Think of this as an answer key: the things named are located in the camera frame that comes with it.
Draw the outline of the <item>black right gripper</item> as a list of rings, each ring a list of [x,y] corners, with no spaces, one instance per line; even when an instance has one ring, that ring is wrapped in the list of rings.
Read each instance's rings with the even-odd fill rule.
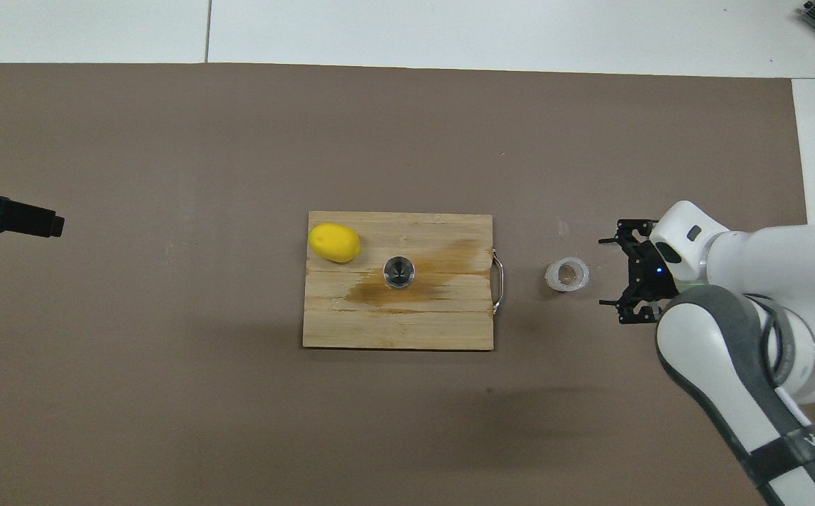
[[[657,220],[617,220],[612,236],[598,240],[600,245],[632,245],[629,273],[632,296],[598,301],[599,305],[616,310],[621,325],[657,323],[663,314],[658,301],[675,296],[675,283],[667,263],[648,240],[657,224]]]

